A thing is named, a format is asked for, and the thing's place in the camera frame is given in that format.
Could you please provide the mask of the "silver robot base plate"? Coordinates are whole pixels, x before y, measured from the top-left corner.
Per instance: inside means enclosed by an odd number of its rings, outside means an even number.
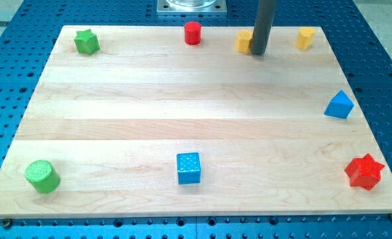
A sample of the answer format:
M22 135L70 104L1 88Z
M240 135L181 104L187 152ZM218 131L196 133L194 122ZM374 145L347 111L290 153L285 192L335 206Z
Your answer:
M227 13L225 0L157 0L157 12L163 14Z

